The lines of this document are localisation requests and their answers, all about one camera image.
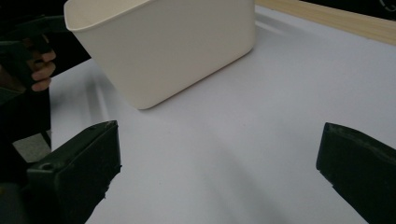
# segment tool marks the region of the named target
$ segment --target black sleeve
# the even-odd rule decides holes
[[[0,21],[34,15],[63,15],[65,2],[66,0],[1,0]],[[57,67],[54,76],[91,58],[72,33],[47,34],[47,37],[57,55],[54,60]]]

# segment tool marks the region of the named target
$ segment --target finger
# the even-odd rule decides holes
[[[44,65],[37,71],[33,72],[32,79],[35,81],[40,81],[42,79],[49,78],[52,73],[55,71],[56,65],[55,63],[49,62],[44,63]]]
[[[50,86],[50,83],[51,83],[51,78],[50,77],[46,78],[44,80],[41,80],[41,81],[35,83],[35,85],[32,86],[32,90],[33,91],[44,91]]]

